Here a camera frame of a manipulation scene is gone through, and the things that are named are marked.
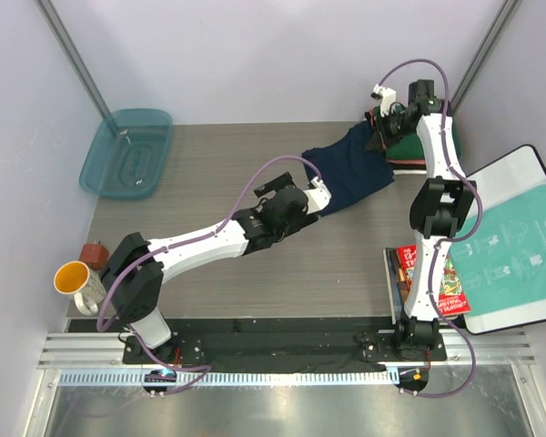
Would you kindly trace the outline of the navy blue t shirt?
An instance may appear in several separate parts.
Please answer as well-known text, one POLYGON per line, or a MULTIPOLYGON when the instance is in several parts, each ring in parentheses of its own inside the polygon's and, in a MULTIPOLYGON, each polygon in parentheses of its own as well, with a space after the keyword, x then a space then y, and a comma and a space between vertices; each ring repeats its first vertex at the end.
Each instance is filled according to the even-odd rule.
POLYGON ((351 127, 347 134, 326 147, 314 147, 301 153, 319 170, 331 199, 319 212, 321 217, 348 208, 394 181, 390 164, 378 152, 367 150, 372 136, 368 121, 351 127))

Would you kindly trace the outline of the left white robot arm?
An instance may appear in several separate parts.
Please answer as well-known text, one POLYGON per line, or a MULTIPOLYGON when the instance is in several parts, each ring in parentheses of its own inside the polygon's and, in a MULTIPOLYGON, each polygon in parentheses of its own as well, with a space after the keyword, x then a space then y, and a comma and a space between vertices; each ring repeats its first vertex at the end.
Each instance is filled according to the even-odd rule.
POLYGON ((157 363, 171 361, 176 353, 176 336, 158 308, 165 283, 211 262, 269 249, 317 222, 331 200, 320 178, 301 189, 289 173, 254 193, 255 207, 235 208, 211 227, 165 239, 144 239, 135 232, 120 242, 99 278, 117 319, 135 333, 138 353, 157 363))

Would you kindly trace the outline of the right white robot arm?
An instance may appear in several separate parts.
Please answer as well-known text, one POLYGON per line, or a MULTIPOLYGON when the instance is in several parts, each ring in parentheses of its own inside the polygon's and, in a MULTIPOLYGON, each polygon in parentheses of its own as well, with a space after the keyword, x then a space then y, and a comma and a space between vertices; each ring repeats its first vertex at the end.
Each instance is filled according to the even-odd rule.
POLYGON ((440 285, 452 241, 463 227, 476 188, 460 167, 446 99, 434 94, 431 80, 409 85, 402 105, 394 89, 377 84, 372 97, 379 104, 369 120, 383 148, 415 134, 422 146, 427 178, 409 210, 416 236, 417 258, 409 296, 389 339, 389 349, 402 361, 421 361, 440 348, 440 285))

